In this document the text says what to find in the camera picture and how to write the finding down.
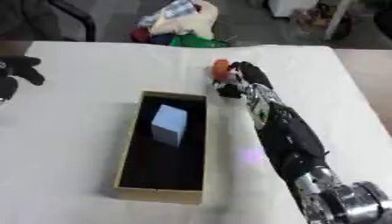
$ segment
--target green cloth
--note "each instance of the green cloth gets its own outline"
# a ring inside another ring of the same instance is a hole
[[[194,34],[179,35],[171,41],[171,46],[187,46],[196,48],[229,47],[230,44],[217,39],[205,39]]]

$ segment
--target orange ball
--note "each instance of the orange ball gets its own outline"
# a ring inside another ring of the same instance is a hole
[[[230,63],[226,59],[217,59],[213,63],[213,78],[217,81],[226,81],[228,79],[228,67]]]

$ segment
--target white cabinet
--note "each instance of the white cabinet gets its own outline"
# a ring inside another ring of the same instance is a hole
[[[295,9],[310,9],[319,0],[269,0],[269,7],[276,18],[289,17]]]

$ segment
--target red cloth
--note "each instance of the red cloth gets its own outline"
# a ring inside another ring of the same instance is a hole
[[[130,39],[135,43],[150,43],[150,31],[145,27],[136,28],[130,33]]]

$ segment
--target red object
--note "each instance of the red object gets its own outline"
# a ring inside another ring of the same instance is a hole
[[[201,12],[201,5],[194,3],[193,6],[197,12]]]
[[[145,27],[136,28],[130,33],[130,39],[135,43],[150,43],[150,31]]]
[[[217,81],[226,81],[228,79],[230,63],[226,59],[217,59],[213,63],[213,78]]]

